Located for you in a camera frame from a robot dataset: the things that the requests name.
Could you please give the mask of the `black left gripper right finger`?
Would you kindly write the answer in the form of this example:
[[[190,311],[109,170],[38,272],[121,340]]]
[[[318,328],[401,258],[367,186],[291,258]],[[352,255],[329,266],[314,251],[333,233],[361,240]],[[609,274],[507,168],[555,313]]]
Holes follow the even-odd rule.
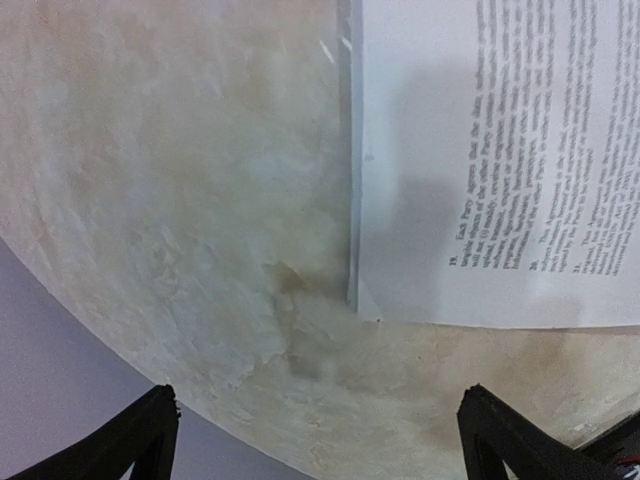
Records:
[[[469,479],[617,479],[611,467],[547,435],[481,385],[467,389],[457,412]]]

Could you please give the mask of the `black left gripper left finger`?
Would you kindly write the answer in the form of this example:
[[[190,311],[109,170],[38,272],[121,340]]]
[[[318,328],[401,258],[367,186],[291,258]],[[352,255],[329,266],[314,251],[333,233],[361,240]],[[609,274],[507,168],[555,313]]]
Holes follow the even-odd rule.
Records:
[[[14,479],[169,479],[180,411],[170,385],[156,385],[102,427]]]

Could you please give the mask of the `brown plastic folder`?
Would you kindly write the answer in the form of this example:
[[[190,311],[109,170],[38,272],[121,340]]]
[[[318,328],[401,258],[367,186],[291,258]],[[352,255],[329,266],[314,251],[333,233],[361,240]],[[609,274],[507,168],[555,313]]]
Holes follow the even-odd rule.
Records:
[[[350,227],[349,276],[346,298],[353,311],[360,303],[360,247],[362,213],[363,135],[363,3],[336,3],[335,52],[337,71],[339,136],[338,151],[349,165]]]

